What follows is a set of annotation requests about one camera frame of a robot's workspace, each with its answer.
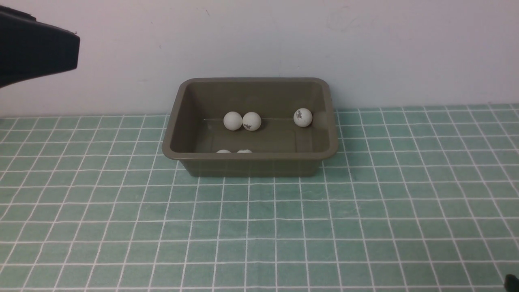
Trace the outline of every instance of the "ping pong ball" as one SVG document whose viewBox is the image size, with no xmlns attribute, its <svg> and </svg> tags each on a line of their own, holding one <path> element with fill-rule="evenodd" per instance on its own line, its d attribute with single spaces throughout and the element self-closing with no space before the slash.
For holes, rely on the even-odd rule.
<svg viewBox="0 0 519 292">
<path fill-rule="evenodd" d="M 243 116 L 243 127 L 249 131 L 256 131 L 261 126 L 261 117 L 255 112 L 246 113 Z"/>
<path fill-rule="evenodd" d="M 224 116 L 224 126 L 231 131 L 236 131 L 241 127 L 241 115 L 237 112 L 228 112 Z"/>
<path fill-rule="evenodd" d="M 305 108 L 298 109 L 294 113 L 294 123 L 301 128 L 308 127 L 312 123 L 312 113 Z"/>
</svg>

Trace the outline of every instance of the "white grid line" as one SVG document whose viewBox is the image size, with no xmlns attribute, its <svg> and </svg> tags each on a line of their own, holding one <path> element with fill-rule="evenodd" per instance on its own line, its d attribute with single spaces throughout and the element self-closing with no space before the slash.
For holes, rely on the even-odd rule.
<svg viewBox="0 0 519 292">
<path fill-rule="evenodd" d="M 361 123 L 361 127 L 362 127 L 362 131 L 364 133 L 364 135 L 366 136 L 366 131 L 365 131 L 365 128 L 364 128 L 364 125 L 362 124 L 362 115 L 359 115 L 360 116 L 360 123 Z M 368 151 L 370 151 L 370 145 L 369 143 L 367 144 L 367 149 Z M 373 162 L 373 156 L 371 155 L 371 152 L 370 152 L 370 159 L 371 161 Z M 380 188 L 380 184 L 378 183 L 379 180 L 378 180 L 378 174 L 377 172 L 375 171 L 375 180 L 377 182 L 377 185 L 378 185 L 378 191 L 380 192 L 380 195 L 382 195 L 382 189 Z M 409 292 L 409 288 L 407 287 L 407 279 L 405 277 L 405 273 L 404 273 L 404 268 L 402 266 L 402 262 L 400 260 L 400 252 L 398 250 L 398 246 L 397 246 L 397 243 L 396 241 L 394 240 L 394 233 L 393 233 L 393 227 L 391 226 L 391 222 L 389 221 L 389 212 L 388 212 L 388 208 L 386 206 L 386 202 L 382 201 L 383 202 L 383 206 L 384 206 L 384 212 L 386 213 L 386 216 L 388 217 L 387 219 L 387 223 L 388 223 L 388 227 L 389 227 L 389 231 L 391 233 L 391 237 L 392 237 L 392 243 L 393 243 L 393 247 L 394 247 L 394 250 L 396 252 L 396 255 L 397 255 L 397 259 L 398 259 L 398 265 L 400 267 L 400 273 L 402 273 L 402 279 L 404 281 L 404 287 L 405 287 L 405 290 L 407 292 Z"/>
<path fill-rule="evenodd" d="M 77 124 L 76 124 L 76 128 L 77 128 L 77 126 L 79 125 L 79 121 L 80 121 L 80 120 L 81 120 L 81 119 L 78 119 Z M 83 157 L 83 159 L 81 160 L 80 165 L 83 164 L 84 161 L 85 161 L 85 158 Z M 104 167 L 106 166 L 106 162 L 107 162 L 107 161 L 108 161 L 108 157 L 107 157 L 107 158 L 105 159 L 105 161 L 104 161 L 103 169 L 104 169 Z M 76 172 L 76 173 L 74 174 L 74 178 L 72 179 L 72 182 L 74 182 L 74 181 L 76 180 L 76 178 L 77 178 L 77 174 L 78 174 L 78 172 Z M 100 180 L 100 179 L 101 179 L 101 174 L 99 173 L 99 176 L 97 177 L 97 180 L 96 180 L 96 182 L 95 182 L 95 185 L 98 185 L 98 184 L 99 184 L 99 180 Z M 72 188 L 72 186 L 69 186 L 69 189 L 68 189 L 68 191 L 67 191 L 67 194 L 70 192 L 70 189 L 71 189 L 71 188 Z M 88 202 L 90 202 L 90 201 L 92 200 L 92 197 L 93 197 L 93 194 L 94 194 L 94 189 L 95 189 L 95 187 L 92 189 L 92 192 L 90 193 L 90 197 L 88 198 Z M 81 229 L 81 224 L 82 224 L 81 221 L 83 221 L 83 220 L 85 219 L 85 215 L 87 214 L 87 211 L 88 211 L 88 204 L 87 204 L 87 206 L 85 207 L 85 210 L 83 211 L 83 214 L 82 214 L 82 216 L 81 216 L 81 220 L 80 220 L 80 222 L 79 222 L 79 224 L 78 224 L 78 226 L 77 226 L 77 229 L 76 229 L 76 232 L 75 232 L 75 234 L 74 234 L 74 238 L 72 239 L 72 241 L 75 241 L 75 240 L 76 240 L 77 235 L 79 234 L 79 230 Z M 69 246 L 69 250 L 68 250 L 68 252 L 67 252 L 67 255 L 65 256 L 65 262 L 68 261 L 69 256 L 70 256 L 70 254 L 72 253 L 72 248 L 73 248 L 73 246 L 74 246 L 74 243 L 71 243 L 70 246 Z M 61 276 L 63 275 L 63 270 L 64 270 L 64 269 L 65 269 L 65 265 L 63 265 L 63 266 L 61 267 L 61 269 L 60 269 L 60 272 L 59 272 L 59 274 L 58 274 L 58 278 L 56 279 L 56 282 L 54 283 L 54 289 L 56 289 L 56 288 L 58 287 L 58 284 L 59 284 L 59 282 L 60 282 Z"/>
<path fill-rule="evenodd" d="M 386 125 L 386 120 L 385 120 L 385 117 L 384 115 L 382 115 L 382 121 L 384 122 L 384 125 L 386 126 L 386 132 L 388 132 L 389 134 L 389 130 L 387 128 L 387 125 Z M 393 149 L 394 151 L 394 145 L 393 145 L 393 142 L 391 140 L 389 140 L 389 143 L 391 144 L 391 148 Z M 404 179 L 404 173 L 402 171 L 402 167 L 400 165 L 400 161 L 398 160 L 398 158 L 396 157 L 396 155 L 394 155 L 395 157 L 395 161 L 397 162 L 397 166 L 398 166 L 398 169 L 399 169 L 399 172 L 400 172 L 400 175 L 402 176 L 402 179 Z M 425 251 L 426 251 L 426 254 L 427 254 L 427 258 L 429 259 L 429 262 L 430 262 L 430 267 L 431 267 L 431 270 L 432 270 L 432 273 L 434 275 L 434 280 L 436 282 L 437 285 L 440 285 L 440 281 L 438 280 L 438 274 L 436 272 L 436 269 L 434 268 L 434 265 L 432 264 L 432 258 L 431 258 L 431 253 L 429 251 L 429 247 L 427 246 L 427 243 L 425 241 L 425 236 L 424 236 L 424 231 L 422 230 L 422 227 L 420 225 L 420 221 L 418 220 L 418 214 L 416 213 L 416 208 L 415 208 L 415 205 L 413 204 L 413 200 L 412 200 L 412 197 L 411 197 L 411 193 L 409 191 L 409 188 L 407 187 L 407 184 L 405 183 L 404 184 L 404 187 L 405 187 L 405 192 L 407 193 L 407 196 L 409 197 L 409 200 L 410 200 L 410 203 L 411 203 L 411 209 L 413 210 L 413 215 L 414 215 L 414 219 L 416 221 L 416 225 L 418 226 L 418 231 L 420 232 L 420 236 L 421 236 L 421 239 L 422 239 L 422 243 L 424 244 L 424 248 L 425 248 Z M 380 189 L 380 184 L 379 184 L 379 191 L 380 191 L 380 195 L 383 196 L 383 193 L 382 193 L 382 190 Z M 388 212 L 388 209 L 387 209 L 387 204 L 386 204 L 386 200 L 383 198 L 382 199 L 382 202 L 384 204 L 384 208 L 386 209 L 386 215 L 389 217 L 389 212 Z M 391 221 L 388 220 L 388 224 L 389 226 L 392 228 L 391 226 Z M 398 250 L 398 245 L 395 241 L 395 238 L 394 238 L 394 233 L 393 233 L 393 230 L 391 229 L 391 235 L 393 236 L 393 241 L 394 241 L 394 244 L 395 244 L 395 248 Z"/>
<path fill-rule="evenodd" d="M 339 132 L 340 132 L 340 136 L 342 137 L 343 136 L 343 132 L 342 131 L 339 131 Z M 341 141 L 343 143 L 343 148 L 346 150 L 346 145 L 344 144 L 344 139 L 341 139 Z M 350 170 L 350 166 L 349 166 L 350 165 L 349 164 L 349 159 L 348 159 L 348 156 L 346 155 L 346 152 L 344 153 L 344 157 L 346 158 L 346 167 L 348 169 L 348 175 L 349 175 L 351 181 L 353 181 L 353 176 L 351 175 L 351 170 Z M 355 188 L 351 188 L 351 189 L 353 191 L 353 199 L 355 201 L 355 209 L 358 212 L 358 210 L 359 210 L 359 203 L 357 202 L 357 194 L 355 193 Z M 359 220 L 359 225 L 360 225 L 360 233 L 361 233 L 361 236 L 362 236 L 362 244 L 364 246 L 364 253 L 366 255 L 367 267 L 368 267 L 368 270 L 370 271 L 371 286 L 373 288 L 373 292 L 376 292 L 375 278 L 373 277 L 373 270 L 371 268 L 370 255 L 367 252 L 366 237 L 364 236 L 364 229 L 362 228 L 362 220 Z"/>
</svg>

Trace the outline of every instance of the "black object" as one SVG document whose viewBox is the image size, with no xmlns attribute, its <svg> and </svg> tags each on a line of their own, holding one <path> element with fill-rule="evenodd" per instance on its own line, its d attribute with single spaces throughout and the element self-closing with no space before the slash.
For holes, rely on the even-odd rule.
<svg viewBox="0 0 519 292">
<path fill-rule="evenodd" d="M 512 274 L 504 278 L 504 289 L 507 292 L 519 292 L 519 279 Z"/>
<path fill-rule="evenodd" d="M 0 88 L 77 68 L 79 36 L 0 6 Z"/>
</svg>

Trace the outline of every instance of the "plastic tray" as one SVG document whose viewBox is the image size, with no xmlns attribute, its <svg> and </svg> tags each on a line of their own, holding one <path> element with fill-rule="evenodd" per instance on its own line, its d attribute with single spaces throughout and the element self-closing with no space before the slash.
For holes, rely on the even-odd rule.
<svg viewBox="0 0 519 292">
<path fill-rule="evenodd" d="M 299 108 L 313 113 L 306 128 L 293 121 Z M 258 113 L 261 127 L 227 130 L 230 111 Z M 317 78 L 190 79 L 179 88 L 162 143 L 166 157 L 203 177 L 311 176 L 337 148 L 330 89 Z"/>
</svg>

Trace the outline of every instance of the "green tile pattern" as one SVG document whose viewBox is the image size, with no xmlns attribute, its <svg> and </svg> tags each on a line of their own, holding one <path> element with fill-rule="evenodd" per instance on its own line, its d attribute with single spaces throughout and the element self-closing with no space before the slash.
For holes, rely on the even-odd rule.
<svg viewBox="0 0 519 292">
<path fill-rule="evenodd" d="M 0 119 L 2 291 L 488 291 L 519 274 L 519 105 L 336 111 L 311 178 L 193 178 L 168 116 Z"/>
</svg>

